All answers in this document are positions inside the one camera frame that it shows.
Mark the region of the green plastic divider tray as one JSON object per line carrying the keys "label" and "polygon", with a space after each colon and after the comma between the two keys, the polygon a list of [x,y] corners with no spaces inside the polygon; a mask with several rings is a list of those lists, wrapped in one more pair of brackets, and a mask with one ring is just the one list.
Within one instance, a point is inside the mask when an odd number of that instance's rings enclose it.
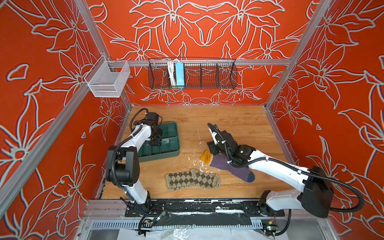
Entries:
{"label": "green plastic divider tray", "polygon": [[180,154],[181,145],[176,122],[164,123],[160,129],[163,131],[161,144],[150,146],[150,142],[145,141],[138,152],[140,163],[177,157]]}

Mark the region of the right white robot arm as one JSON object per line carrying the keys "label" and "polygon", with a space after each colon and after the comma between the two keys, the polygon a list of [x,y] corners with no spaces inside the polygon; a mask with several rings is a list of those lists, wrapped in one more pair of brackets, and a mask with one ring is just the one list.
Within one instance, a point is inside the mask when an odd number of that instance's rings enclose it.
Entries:
{"label": "right white robot arm", "polygon": [[[222,155],[233,168],[250,168],[293,187],[291,191],[265,191],[259,203],[267,210],[305,210],[324,219],[329,212],[354,213],[364,207],[364,198],[356,188],[328,177],[323,169],[309,169],[272,158],[251,146],[238,145],[231,134],[220,131],[216,125],[209,123],[208,127],[213,138],[207,143],[212,155]],[[354,193],[357,204],[349,208],[333,208],[334,185]]]}

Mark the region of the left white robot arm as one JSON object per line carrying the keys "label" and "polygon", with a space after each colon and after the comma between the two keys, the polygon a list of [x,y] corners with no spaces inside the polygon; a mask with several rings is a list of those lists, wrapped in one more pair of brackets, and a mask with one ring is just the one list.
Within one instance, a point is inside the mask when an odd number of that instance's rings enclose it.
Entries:
{"label": "left white robot arm", "polygon": [[143,214],[150,214],[152,204],[150,193],[142,186],[139,163],[139,150],[148,142],[159,146],[163,131],[160,128],[159,114],[142,108],[130,122],[131,134],[121,143],[110,146],[107,153],[106,180],[124,191]]}

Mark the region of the purple sock with yellow cuff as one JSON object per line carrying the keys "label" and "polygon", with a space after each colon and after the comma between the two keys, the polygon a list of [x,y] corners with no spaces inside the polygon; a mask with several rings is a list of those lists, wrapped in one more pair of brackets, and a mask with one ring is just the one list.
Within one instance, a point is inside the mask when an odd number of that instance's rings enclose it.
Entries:
{"label": "purple sock with yellow cuff", "polygon": [[208,150],[204,150],[200,156],[200,160],[206,165],[230,172],[235,177],[247,183],[252,183],[255,180],[255,174],[248,168],[235,168],[227,163],[226,156],[222,154],[213,155]]}

